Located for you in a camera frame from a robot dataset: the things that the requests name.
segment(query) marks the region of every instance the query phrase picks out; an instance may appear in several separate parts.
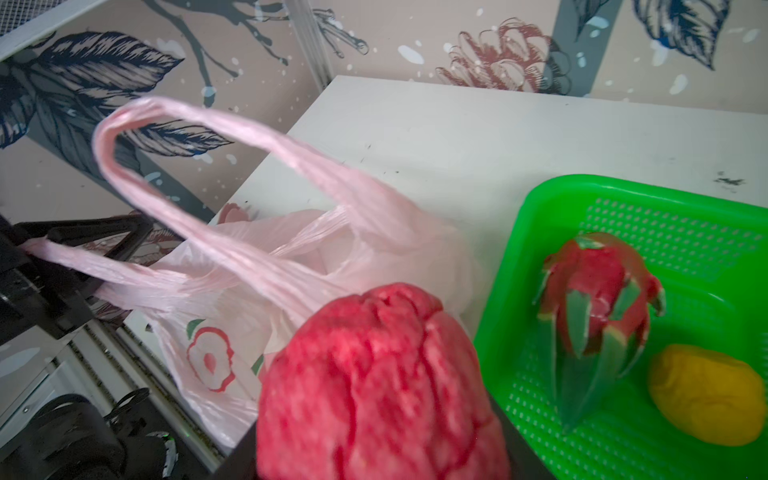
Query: pink flower pattern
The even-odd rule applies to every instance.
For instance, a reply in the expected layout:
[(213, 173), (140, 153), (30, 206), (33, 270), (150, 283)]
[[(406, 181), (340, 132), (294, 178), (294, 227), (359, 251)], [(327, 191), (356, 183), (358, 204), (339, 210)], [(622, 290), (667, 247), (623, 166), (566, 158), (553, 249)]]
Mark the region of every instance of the pink flower pattern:
[(518, 18), (482, 31), (478, 40), (461, 32), (449, 55), (450, 68), (436, 69), (446, 84), (552, 94), (571, 89), (567, 68), (561, 67), (568, 56), (539, 27)]

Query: red fruit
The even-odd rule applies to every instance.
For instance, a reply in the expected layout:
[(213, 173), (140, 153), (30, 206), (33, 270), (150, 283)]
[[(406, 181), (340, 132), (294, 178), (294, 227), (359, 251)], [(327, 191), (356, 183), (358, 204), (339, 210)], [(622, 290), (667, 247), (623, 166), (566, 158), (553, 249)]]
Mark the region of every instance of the red fruit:
[(542, 276), (540, 354), (567, 431), (640, 357), (650, 332), (647, 304), (662, 316), (664, 290), (640, 254), (608, 233), (569, 240), (546, 259)]
[(405, 284), (337, 299), (266, 371), (266, 480), (508, 480), (477, 355), (435, 297)]

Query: apple print on bag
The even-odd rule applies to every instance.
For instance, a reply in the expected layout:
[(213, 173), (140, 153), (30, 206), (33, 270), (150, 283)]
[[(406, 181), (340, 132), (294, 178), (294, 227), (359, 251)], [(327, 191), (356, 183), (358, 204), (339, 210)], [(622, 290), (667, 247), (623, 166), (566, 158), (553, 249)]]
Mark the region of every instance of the apple print on bag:
[(187, 361), (197, 379), (211, 392), (223, 392), (235, 380), (232, 371), (234, 350), (229, 337), (221, 329), (204, 326), (195, 333), (203, 321), (195, 319), (187, 324), (187, 337), (192, 340), (187, 347)]

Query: green plastic basket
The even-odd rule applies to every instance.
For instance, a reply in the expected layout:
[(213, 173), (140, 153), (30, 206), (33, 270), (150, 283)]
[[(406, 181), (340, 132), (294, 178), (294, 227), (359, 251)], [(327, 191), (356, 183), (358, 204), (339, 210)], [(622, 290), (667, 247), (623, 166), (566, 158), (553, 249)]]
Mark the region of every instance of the green plastic basket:
[[(543, 388), (531, 304), (544, 258), (578, 233), (629, 243), (667, 291), (646, 353), (599, 411), (570, 434)], [(646, 387), (649, 359), (670, 343), (749, 363), (768, 378), (768, 210), (591, 175), (558, 177), (526, 198), (488, 299), (475, 346), (483, 379), (560, 480), (768, 478), (768, 435), (744, 447), (710, 445), (675, 429)]]

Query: red textured ball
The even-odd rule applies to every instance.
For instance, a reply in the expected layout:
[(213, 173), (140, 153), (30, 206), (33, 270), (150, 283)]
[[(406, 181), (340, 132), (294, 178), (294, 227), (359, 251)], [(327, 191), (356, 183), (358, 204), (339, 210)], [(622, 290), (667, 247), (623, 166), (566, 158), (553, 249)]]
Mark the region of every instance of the red textured ball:
[(265, 480), (508, 480), (502, 428), (461, 326), (397, 283), (332, 301), (264, 377)]

